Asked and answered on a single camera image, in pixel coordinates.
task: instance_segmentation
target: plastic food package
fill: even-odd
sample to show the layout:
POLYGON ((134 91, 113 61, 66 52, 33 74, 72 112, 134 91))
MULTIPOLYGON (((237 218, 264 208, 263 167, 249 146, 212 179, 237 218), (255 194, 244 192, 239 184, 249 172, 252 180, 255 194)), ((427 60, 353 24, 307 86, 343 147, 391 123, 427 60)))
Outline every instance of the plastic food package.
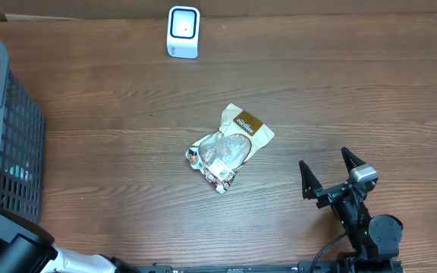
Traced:
POLYGON ((222 112, 218 131, 195 142, 185 156, 224 194, 244 164, 273 137, 265 124, 231 103, 222 112))

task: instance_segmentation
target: white robot part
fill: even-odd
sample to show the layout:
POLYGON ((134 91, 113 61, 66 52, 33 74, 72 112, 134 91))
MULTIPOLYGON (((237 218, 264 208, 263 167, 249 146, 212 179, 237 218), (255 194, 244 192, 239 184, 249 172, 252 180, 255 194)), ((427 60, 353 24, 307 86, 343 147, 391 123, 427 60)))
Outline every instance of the white robot part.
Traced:
POLYGON ((55 244, 53 248, 58 251, 57 258, 46 264, 42 273, 114 273, 116 270, 116 267, 101 255, 79 254, 55 244))
POLYGON ((193 7, 174 6, 168 14, 166 46, 175 58, 197 58, 200 12, 193 7))

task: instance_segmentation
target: black cable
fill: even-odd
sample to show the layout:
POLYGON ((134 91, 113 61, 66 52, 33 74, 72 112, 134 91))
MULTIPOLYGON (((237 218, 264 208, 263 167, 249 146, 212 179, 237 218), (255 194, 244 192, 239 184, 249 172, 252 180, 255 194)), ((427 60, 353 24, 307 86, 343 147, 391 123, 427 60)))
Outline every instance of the black cable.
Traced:
POLYGON ((357 207, 357 226, 360 226, 360 219, 362 215, 360 214, 360 203, 358 202, 357 195, 355 194, 354 189, 356 190, 357 188, 353 186, 351 188, 350 194, 354 196, 355 206, 357 207))
POLYGON ((319 257, 328 249, 330 248, 330 246, 333 246, 334 244, 336 244, 341 238, 345 237, 347 235, 347 231, 345 231, 342 235, 336 237, 335 239, 333 239, 333 241, 331 241, 329 244, 327 244, 326 246, 324 246, 319 252, 318 254, 316 254, 315 259, 313 259, 313 261, 311 262, 311 268, 310 268, 310 273, 313 273, 313 271, 315 270, 315 264, 318 261, 319 257))

